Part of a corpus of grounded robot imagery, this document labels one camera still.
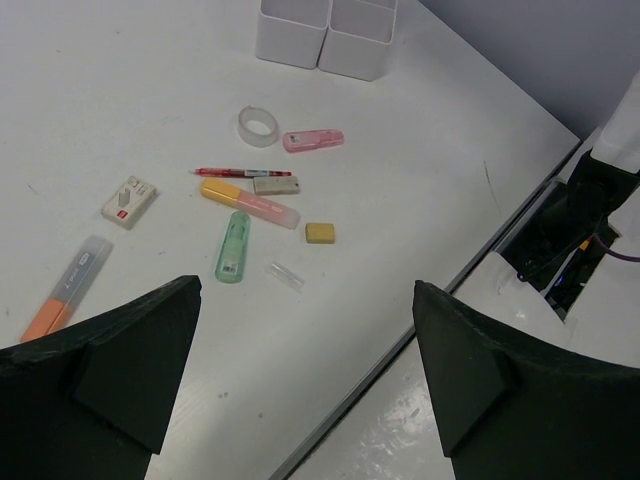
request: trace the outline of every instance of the black cable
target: black cable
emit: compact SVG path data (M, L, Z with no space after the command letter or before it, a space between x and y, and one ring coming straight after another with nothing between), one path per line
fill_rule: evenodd
M597 234L594 235L593 238L595 239L596 243L600 245L600 248L602 248L605 251L607 255L611 255L612 257L617 258L618 260L624 260L625 262L640 263L640 257L623 255L622 253L614 252L613 250L611 250L609 247L607 247L604 244L602 239Z

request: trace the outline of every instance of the yellow eraser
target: yellow eraser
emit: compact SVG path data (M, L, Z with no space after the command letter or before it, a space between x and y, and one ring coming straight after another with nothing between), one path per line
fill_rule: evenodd
M333 223L307 223L304 228L307 243L335 243L336 230Z

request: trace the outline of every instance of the white bin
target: white bin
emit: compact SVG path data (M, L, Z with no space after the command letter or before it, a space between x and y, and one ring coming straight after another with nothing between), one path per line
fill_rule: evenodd
M320 69L368 81L382 76L397 8L396 0L333 0Z
M262 0L256 57L315 68L330 14L331 0Z

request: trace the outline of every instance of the yellow cap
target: yellow cap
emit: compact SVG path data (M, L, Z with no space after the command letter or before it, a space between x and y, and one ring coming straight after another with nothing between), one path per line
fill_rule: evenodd
M200 185L200 194L230 207L236 206L236 200L242 190L217 178L207 178Z

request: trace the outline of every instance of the scratch on table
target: scratch on table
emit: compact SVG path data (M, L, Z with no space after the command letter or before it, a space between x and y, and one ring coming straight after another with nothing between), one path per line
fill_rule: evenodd
M489 190L491 190L491 196L493 197L493 203L496 204L496 208L498 209L498 215L502 218L502 210L500 210L500 204L498 203L498 199L496 198L496 192L493 191L493 185L491 185L491 178L489 177L489 168L487 167L487 161L483 160L484 163L484 175L487 177L487 183L489 184Z

